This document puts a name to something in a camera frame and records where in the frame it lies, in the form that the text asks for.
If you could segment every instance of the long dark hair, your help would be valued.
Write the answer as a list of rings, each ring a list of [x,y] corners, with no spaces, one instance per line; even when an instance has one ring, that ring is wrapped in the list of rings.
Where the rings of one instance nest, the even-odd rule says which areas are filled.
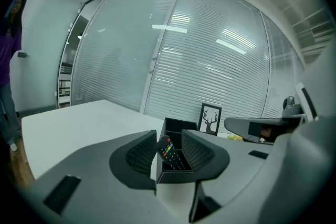
[[[14,37],[17,30],[22,29],[22,20],[21,20],[22,12],[23,12],[23,9],[25,8],[27,0],[21,0],[21,1],[22,3],[21,3],[20,10],[14,15],[13,22],[11,23],[10,21],[10,12],[7,15],[7,17],[3,19],[1,26],[0,26],[1,34],[6,35],[8,28],[11,28],[10,32],[12,33],[12,36]]]

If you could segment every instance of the remote control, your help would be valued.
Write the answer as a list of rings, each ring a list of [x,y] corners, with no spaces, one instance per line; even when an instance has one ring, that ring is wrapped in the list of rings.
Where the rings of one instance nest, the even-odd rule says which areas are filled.
[[[156,144],[156,151],[161,157],[162,161],[167,163],[173,170],[185,170],[177,150],[168,135],[164,135]]]

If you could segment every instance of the person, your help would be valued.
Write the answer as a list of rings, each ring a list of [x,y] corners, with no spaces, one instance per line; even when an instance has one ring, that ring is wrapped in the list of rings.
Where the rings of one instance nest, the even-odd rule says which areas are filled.
[[[9,79],[9,63],[14,53],[21,50],[22,12],[27,0],[15,0],[8,15],[0,22],[0,100],[7,114],[14,136],[7,126],[3,109],[0,111],[0,132],[12,151],[17,150],[15,139],[22,136],[21,125],[16,117]]]

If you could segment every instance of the antler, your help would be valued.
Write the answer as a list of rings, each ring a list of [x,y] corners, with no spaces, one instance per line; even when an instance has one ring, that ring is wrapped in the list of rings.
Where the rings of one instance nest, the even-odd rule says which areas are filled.
[[[208,113],[208,111],[204,111],[204,114],[203,114],[203,120],[205,120],[208,124],[212,124],[212,123],[215,123],[217,120],[218,120],[218,115],[217,113],[215,112],[215,120],[212,121],[212,118],[211,118],[211,122],[209,122],[205,117],[206,117],[206,114]]]

